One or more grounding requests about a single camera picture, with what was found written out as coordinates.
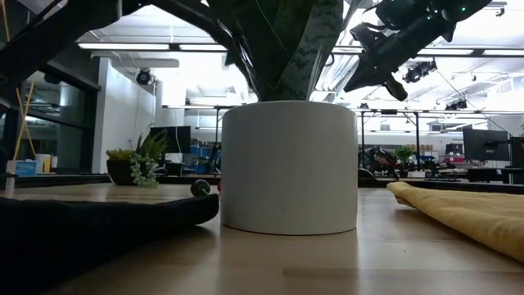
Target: potted plant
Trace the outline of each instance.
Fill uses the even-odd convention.
[[[356,116],[309,101],[344,29],[343,1],[169,2],[228,50],[226,64],[238,67],[259,99],[223,117],[225,225],[270,234],[355,227]]]
[[[168,139],[165,133],[148,135],[142,143],[142,135],[138,138],[135,151],[110,150],[106,154],[107,171],[111,181],[117,185],[138,185],[154,188],[156,182],[156,162],[165,152]]]
[[[408,177],[409,172],[409,158],[413,155],[414,150],[412,147],[409,146],[403,146],[399,147],[395,150],[396,156],[400,159],[400,177],[406,178]]]
[[[133,179],[131,178],[131,163],[129,160],[134,154],[132,150],[108,150],[106,155],[109,157],[107,160],[107,173],[113,184],[117,185],[133,185]]]

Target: ceiling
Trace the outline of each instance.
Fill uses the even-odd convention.
[[[20,0],[34,11],[41,10],[51,0]],[[437,39],[432,46],[468,45],[468,46],[524,46],[524,2],[506,0],[505,14],[497,17],[498,8],[486,8],[468,20],[458,24],[454,41],[449,44]],[[362,18],[361,12],[355,14],[350,27]],[[115,42],[115,43],[212,43],[207,33],[170,15],[156,7],[149,6],[136,11],[130,16],[102,29],[86,33],[80,42]],[[347,32],[339,39],[339,45],[347,45],[351,37]],[[235,67],[224,66],[223,53],[187,53],[187,52],[103,52],[97,53],[112,57],[114,66],[135,72],[139,61],[162,60],[178,61],[178,68],[152,69],[159,73],[159,79],[173,79],[181,73],[187,85],[187,97],[200,99],[202,102],[223,104],[232,94],[237,98],[256,100],[247,90],[246,81]],[[524,75],[524,58],[436,58],[439,72],[423,78],[416,84],[405,84],[409,92],[407,102],[397,102],[384,88],[370,87],[351,93],[339,93],[337,83],[341,81],[357,57],[336,56],[335,64],[324,69],[312,100],[322,101],[330,92],[334,92],[334,103],[357,107],[363,100],[371,107],[391,108],[417,107],[444,109],[447,102],[459,98],[452,84],[458,91],[467,94],[472,102],[480,106],[490,105],[487,99],[494,96],[497,85],[514,76]],[[395,74],[397,80],[406,71],[400,68]]]

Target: camera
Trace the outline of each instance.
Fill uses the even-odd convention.
[[[140,85],[149,85],[153,83],[153,78],[151,77],[151,69],[140,69],[140,72],[137,75],[137,83]]]

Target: dark green leaf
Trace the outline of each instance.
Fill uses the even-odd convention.
[[[318,0],[276,87],[280,99],[308,100],[342,27],[343,0]]]

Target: blue box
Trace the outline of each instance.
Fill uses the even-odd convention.
[[[16,161],[18,177],[36,176],[36,161]]]

